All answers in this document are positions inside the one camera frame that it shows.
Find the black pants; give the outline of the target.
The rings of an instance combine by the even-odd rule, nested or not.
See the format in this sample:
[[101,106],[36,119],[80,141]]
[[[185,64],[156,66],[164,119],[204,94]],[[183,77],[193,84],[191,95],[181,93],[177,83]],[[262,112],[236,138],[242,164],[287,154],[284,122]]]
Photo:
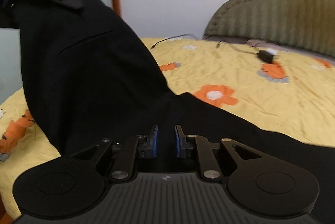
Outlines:
[[86,41],[61,48],[52,70],[54,95],[24,95],[60,156],[15,180],[19,223],[334,223],[334,149],[174,94],[112,9]]

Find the yellow carrot print bedsheet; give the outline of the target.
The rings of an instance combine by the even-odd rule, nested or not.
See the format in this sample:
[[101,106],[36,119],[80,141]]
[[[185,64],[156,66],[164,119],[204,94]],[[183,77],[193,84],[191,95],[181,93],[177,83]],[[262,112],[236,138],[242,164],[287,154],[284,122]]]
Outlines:
[[278,50],[267,65],[247,45],[144,38],[176,94],[190,92],[264,130],[334,146],[334,64]]

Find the black power adapter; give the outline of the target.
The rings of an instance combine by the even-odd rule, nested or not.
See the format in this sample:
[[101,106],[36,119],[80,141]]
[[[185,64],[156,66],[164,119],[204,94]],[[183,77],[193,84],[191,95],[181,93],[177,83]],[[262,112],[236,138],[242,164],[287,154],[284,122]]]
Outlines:
[[259,52],[257,52],[256,56],[260,61],[268,64],[273,64],[275,59],[275,56],[272,53],[267,52],[266,50],[260,50]]

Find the white plug charger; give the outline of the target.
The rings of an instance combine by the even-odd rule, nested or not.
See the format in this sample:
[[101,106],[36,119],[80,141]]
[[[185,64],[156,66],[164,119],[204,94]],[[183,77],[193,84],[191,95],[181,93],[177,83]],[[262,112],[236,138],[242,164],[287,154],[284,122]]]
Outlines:
[[278,54],[278,51],[276,49],[267,48],[265,51],[273,56],[276,56]]

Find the olive upholstered headboard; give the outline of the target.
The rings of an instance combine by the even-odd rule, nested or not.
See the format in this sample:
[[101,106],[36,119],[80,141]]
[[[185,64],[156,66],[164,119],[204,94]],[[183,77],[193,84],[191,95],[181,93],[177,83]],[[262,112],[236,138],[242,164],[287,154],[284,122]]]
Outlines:
[[334,0],[229,0],[204,34],[259,39],[334,57]]

